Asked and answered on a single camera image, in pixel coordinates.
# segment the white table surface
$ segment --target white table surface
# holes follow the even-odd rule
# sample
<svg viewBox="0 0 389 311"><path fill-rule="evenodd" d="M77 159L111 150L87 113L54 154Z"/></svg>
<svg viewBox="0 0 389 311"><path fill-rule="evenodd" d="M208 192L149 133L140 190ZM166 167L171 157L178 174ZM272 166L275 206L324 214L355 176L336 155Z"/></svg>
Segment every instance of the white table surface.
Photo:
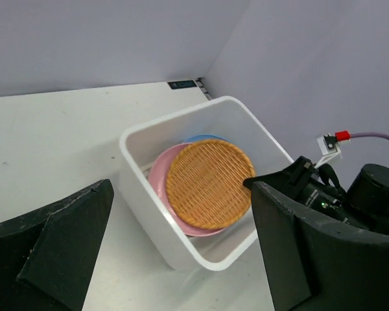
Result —
<svg viewBox="0 0 389 311"><path fill-rule="evenodd" d="M116 188L125 128L206 100L165 82L0 97L0 222L99 179ZM85 311L273 309L257 242L227 270L174 271L115 190Z"/></svg>

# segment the woven rattan plate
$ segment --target woven rattan plate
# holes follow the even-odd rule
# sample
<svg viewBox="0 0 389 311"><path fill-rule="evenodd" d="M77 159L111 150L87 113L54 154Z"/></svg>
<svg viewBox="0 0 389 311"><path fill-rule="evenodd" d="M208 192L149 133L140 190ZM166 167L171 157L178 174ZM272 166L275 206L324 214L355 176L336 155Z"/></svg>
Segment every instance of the woven rattan plate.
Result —
<svg viewBox="0 0 389 311"><path fill-rule="evenodd" d="M166 192L176 214L202 229L225 228L250 207L245 178L255 176L251 161L226 141L206 139L184 148L167 173Z"/></svg>

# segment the white plastic bin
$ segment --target white plastic bin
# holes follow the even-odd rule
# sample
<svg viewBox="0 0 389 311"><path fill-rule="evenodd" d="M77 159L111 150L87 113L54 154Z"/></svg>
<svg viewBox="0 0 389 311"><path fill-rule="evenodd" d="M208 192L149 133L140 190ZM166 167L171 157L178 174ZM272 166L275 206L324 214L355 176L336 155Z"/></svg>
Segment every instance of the white plastic bin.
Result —
<svg viewBox="0 0 389 311"><path fill-rule="evenodd" d="M236 144L251 159L257 175L281 170L292 163L244 104L233 97L220 97L127 129L119 141L124 156L119 190L172 268L203 266L219 271L230 266L256 240L251 209L217 235L189 238L143 174L162 151L201 133L219 135Z"/></svg>

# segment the blue plate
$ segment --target blue plate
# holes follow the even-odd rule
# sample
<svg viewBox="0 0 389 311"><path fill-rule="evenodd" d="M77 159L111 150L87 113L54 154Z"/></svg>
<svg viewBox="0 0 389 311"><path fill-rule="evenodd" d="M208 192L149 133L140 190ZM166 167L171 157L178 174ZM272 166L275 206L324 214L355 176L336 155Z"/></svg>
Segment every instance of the blue plate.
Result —
<svg viewBox="0 0 389 311"><path fill-rule="evenodd" d="M228 141L227 139L225 139L223 137L219 137L219 136L211 135L211 134L195 135L195 136L189 137L188 139L185 139L183 141L183 143L194 143L197 141L203 141L204 139L220 139L221 141L227 141L228 143L230 143L230 141Z"/></svg>

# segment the white wall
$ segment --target white wall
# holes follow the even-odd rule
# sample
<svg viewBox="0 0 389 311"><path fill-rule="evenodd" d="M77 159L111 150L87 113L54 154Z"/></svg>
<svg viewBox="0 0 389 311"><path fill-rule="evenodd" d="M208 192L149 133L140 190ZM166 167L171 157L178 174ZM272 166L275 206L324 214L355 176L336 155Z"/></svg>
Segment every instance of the white wall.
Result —
<svg viewBox="0 0 389 311"><path fill-rule="evenodd" d="M389 133L389 1L252 0L206 75L241 99L292 157L316 161L328 132ZM347 187L389 143L354 139L336 166Z"/></svg>
<svg viewBox="0 0 389 311"><path fill-rule="evenodd" d="M0 95L196 78L249 0L0 0Z"/></svg>

